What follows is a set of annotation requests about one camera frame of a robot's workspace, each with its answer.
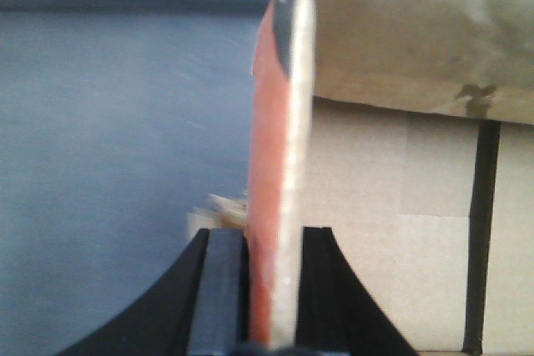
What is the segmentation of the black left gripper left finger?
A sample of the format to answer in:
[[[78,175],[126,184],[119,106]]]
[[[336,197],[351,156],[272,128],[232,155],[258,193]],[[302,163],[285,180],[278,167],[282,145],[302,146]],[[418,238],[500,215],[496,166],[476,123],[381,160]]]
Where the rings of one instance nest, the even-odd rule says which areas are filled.
[[[248,339],[248,248],[240,229],[200,229],[140,298],[63,355],[227,355]]]

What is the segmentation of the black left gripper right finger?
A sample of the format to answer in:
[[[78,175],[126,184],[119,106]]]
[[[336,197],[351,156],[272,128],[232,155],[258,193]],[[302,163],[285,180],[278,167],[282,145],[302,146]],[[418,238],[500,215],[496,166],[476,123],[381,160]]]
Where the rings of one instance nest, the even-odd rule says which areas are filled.
[[[416,355],[341,252],[330,228],[305,227],[295,344],[323,355]]]

